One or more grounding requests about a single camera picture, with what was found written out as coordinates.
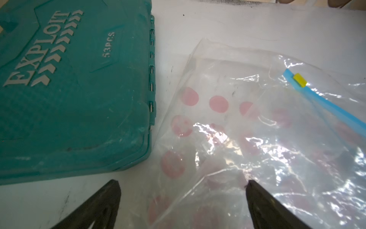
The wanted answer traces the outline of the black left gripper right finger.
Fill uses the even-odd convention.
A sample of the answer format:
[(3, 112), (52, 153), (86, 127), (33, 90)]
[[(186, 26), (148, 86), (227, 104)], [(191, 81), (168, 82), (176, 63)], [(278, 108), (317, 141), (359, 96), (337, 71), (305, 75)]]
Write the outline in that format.
[(255, 229), (310, 229), (254, 180), (246, 185), (246, 200)]

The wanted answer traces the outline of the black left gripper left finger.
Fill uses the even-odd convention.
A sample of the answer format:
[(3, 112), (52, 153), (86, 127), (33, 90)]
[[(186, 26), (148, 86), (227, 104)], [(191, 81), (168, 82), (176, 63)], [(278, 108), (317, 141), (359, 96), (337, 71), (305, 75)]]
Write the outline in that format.
[(119, 182), (112, 179), (54, 229), (113, 229), (121, 200)]

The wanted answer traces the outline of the clear blue-zip zipper bag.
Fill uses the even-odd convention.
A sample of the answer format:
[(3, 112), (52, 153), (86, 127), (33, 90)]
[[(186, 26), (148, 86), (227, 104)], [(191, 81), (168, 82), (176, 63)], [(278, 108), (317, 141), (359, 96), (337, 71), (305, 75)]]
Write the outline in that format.
[(251, 229), (251, 180), (313, 229), (363, 229), (366, 88), (201, 40), (144, 171), (132, 229)]

